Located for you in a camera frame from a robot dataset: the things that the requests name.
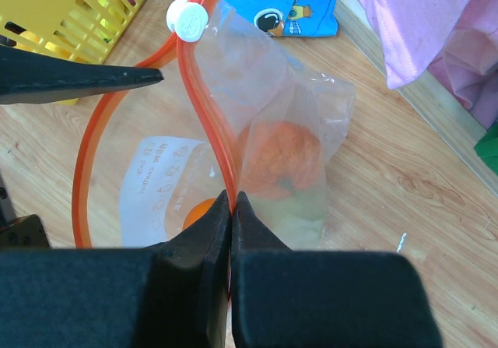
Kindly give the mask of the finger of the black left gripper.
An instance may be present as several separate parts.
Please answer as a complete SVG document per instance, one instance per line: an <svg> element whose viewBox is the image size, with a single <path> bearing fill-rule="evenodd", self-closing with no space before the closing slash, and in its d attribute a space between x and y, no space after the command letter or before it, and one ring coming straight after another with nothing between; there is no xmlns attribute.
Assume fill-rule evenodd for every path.
<svg viewBox="0 0 498 348"><path fill-rule="evenodd" d="M159 83L159 69L91 65L1 47L1 104L49 104Z"/></svg>

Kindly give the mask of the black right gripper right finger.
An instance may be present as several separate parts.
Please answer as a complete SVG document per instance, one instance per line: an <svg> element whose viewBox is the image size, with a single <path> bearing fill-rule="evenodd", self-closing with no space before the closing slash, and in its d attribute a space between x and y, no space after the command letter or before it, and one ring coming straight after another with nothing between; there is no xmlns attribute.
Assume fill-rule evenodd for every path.
<svg viewBox="0 0 498 348"><path fill-rule="evenodd" d="M238 347L439 347L419 274L385 251L294 251L237 196L231 244Z"/></svg>

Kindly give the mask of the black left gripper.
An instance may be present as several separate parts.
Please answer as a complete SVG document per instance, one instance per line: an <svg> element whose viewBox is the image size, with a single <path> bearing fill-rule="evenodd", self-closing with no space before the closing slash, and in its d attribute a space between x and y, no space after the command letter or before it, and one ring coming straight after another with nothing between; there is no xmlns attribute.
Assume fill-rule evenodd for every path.
<svg viewBox="0 0 498 348"><path fill-rule="evenodd" d="M3 178L1 178L1 249L50 248L40 217L17 216Z"/></svg>

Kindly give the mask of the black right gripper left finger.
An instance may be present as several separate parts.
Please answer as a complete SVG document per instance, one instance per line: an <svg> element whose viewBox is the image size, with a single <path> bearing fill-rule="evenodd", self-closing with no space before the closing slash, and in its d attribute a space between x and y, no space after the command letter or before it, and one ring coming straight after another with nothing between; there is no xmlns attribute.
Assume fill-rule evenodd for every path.
<svg viewBox="0 0 498 348"><path fill-rule="evenodd" d="M3 347L222 347L231 213L222 192L145 248L1 249Z"/></svg>

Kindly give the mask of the green cabbage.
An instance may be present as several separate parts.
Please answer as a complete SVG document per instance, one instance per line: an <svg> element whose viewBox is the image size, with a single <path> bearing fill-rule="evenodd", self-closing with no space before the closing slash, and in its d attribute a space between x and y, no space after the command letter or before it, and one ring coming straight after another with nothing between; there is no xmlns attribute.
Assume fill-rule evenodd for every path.
<svg viewBox="0 0 498 348"><path fill-rule="evenodd" d="M315 249L321 239L326 208L323 188L294 192L290 197L249 194L257 218L291 249Z"/></svg>

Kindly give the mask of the orange fruit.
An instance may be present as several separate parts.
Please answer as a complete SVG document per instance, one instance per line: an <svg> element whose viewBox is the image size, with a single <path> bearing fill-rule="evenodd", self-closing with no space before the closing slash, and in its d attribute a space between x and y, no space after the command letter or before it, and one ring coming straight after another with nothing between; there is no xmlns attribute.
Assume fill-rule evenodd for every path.
<svg viewBox="0 0 498 348"><path fill-rule="evenodd" d="M247 126L237 138L244 151L240 186L263 199L284 199L314 187L324 172L321 142L289 121Z"/></svg>
<svg viewBox="0 0 498 348"><path fill-rule="evenodd" d="M208 212L208 210L210 209L210 207L212 206L212 204L214 203L215 200L216 200L215 198L206 199L206 200L200 202L199 204L197 204L196 206L194 206L190 210L190 212L186 215L186 217L184 219L182 230L186 230L193 223L195 223L197 220L202 218Z"/></svg>

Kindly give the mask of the clear zip bag orange zipper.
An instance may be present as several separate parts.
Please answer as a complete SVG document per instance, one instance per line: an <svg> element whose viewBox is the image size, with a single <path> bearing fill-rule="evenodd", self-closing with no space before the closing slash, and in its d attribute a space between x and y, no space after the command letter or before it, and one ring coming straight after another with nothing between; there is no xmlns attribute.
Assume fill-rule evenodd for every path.
<svg viewBox="0 0 498 348"><path fill-rule="evenodd" d="M142 62L160 83L104 95L82 137L72 189L79 248L147 247L181 231L186 215L240 186L238 135L289 121L320 140L325 166L345 140L352 85L309 69L224 0L176 0L171 35Z"/></svg>

